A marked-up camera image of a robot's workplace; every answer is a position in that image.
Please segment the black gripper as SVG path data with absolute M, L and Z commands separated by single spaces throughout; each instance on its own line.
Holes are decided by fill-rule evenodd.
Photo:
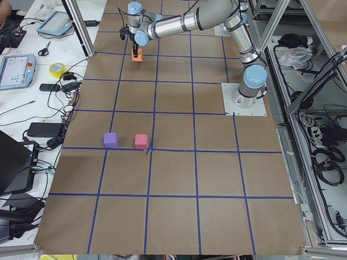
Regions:
M 122 41 L 125 40 L 126 35 L 129 36 L 130 40 L 132 41 L 132 56 L 138 57 L 138 44 L 136 43 L 134 39 L 135 33 L 136 33 L 136 28 L 131 25 L 125 25 L 119 31 L 120 39 Z

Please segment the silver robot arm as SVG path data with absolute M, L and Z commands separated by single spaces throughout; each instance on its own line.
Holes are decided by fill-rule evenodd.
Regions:
M 266 95 L 268 74 L 247 29 L 247 1 L 207 1 L 199 7 L 191 6 L 180 15 L 163 17 L 146 10 L 139 2 L 130 2 L 127 11 L 121 11 L 128 21 L 119 30 L 120 38 L 132 41 L 132 56 L 140 57 L 140 49 L 152 40 L 194 30 L 212 29 L 216 37 L 227 36 L 234 42 L 244 66 L 241 83 L 227 98 L 238 109 L 254 107 Z

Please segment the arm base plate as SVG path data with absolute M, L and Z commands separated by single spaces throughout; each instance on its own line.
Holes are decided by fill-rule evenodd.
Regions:
M 214 27 L 214 36 L 215 37 L 230 37 L 229 31 L 223 24 L 217 25 Z
M 238 83 L 221 83 L 224 113 L 229 116 L 267 116 L 263 98 L 244 97 L 239 93 Z

